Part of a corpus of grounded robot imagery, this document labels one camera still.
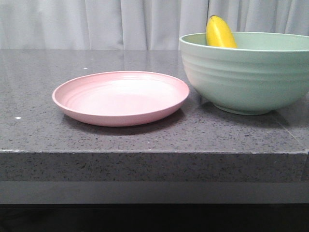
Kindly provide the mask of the yellow banana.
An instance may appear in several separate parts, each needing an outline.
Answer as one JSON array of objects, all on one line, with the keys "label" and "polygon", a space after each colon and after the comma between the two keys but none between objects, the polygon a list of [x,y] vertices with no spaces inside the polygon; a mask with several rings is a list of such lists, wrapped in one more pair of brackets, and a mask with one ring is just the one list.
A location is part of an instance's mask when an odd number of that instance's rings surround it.
[{"label": "yellow banana", "polygon": [[219,16],[212,15],[206,25],[206,42],[209,46],[237,48],[229,25]]}]

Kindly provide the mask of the white curtain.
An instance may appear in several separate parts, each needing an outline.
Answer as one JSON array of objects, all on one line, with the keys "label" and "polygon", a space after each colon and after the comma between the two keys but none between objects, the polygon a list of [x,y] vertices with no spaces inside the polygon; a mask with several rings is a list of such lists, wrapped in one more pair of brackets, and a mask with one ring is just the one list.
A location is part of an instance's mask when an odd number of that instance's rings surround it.
[{"label": "white curtain", "polygon": [[2,49],[177,50],[210,16],[232,31],[309,33],[306,0],[3,0]]}]

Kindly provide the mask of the pink plate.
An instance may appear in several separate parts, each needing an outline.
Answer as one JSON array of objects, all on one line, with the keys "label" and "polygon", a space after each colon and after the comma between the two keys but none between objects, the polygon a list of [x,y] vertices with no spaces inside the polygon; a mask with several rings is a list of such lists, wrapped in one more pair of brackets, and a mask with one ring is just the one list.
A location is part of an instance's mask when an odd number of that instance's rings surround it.
[{"label": "pink plate", "polygon": [[83,123],[123,127],[161,120],[176,112],[190,93],[173,76],[142,71],[86,75],[58,86],[52,98],[67,116]]}]

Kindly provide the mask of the green bowl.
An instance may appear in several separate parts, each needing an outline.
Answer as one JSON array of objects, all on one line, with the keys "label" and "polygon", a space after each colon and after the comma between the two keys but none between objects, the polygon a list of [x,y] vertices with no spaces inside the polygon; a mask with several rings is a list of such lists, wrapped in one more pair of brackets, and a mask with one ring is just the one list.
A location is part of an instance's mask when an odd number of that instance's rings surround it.
[{"label": "green bowl", "polygon": [[216,107],[261,115],[309,90],[309,39],[303,35],[235,32],[237,48],[209,46],[205,33],[180,38],[186,76]]}]

